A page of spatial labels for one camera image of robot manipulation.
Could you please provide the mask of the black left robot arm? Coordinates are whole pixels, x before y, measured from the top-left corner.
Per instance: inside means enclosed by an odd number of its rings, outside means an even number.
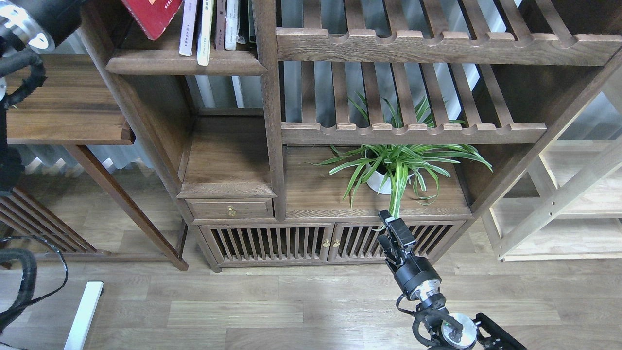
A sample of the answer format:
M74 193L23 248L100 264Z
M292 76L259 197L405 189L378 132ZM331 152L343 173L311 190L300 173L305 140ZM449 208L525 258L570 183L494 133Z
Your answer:
M38 87L43 86L46 76L44 60L33 47L39 50L53 50L81 25L80 11L88 0L2 0L1 12L1 196L13 192L24 166L20 154L8 145L7 110L29 97ZM29 67L30 75L22 84L7 93L6 77ZM2 242L24 237L7 237ZM56 252L64 265L65 279L60 287L43 296L33 298L37 279L37 259L24 248L1 249L1 263L19 261L22 266L22 279L13 304L1 312L1 333L18 319L28 306L38 303L62 289L68 281L68 267L64 255L44 238L36 239Z

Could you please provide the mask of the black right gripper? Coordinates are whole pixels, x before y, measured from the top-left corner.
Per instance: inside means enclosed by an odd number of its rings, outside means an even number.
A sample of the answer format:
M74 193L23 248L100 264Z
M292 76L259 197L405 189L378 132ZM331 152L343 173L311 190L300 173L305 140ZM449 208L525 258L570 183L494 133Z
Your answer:
M387 266L393 273L400 290L409 301L436 302L441 277L425 257L417 256L413 247L416 239L402 219L395 219L384 209L378 213L387 228L378 242L384 250Z

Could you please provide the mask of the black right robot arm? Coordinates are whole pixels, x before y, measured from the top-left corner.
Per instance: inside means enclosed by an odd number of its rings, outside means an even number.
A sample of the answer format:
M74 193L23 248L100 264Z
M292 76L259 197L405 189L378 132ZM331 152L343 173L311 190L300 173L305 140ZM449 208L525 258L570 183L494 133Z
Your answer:
M484 313L471 319L449 312L440 292L442 279L426 257L415 254L416 239L406 224L388 210L380 211L379 218L388 234L377 240L402 291L396 308L414 317L413 334L421 344L429 350L471 350L475 343L485 350L526 348Z

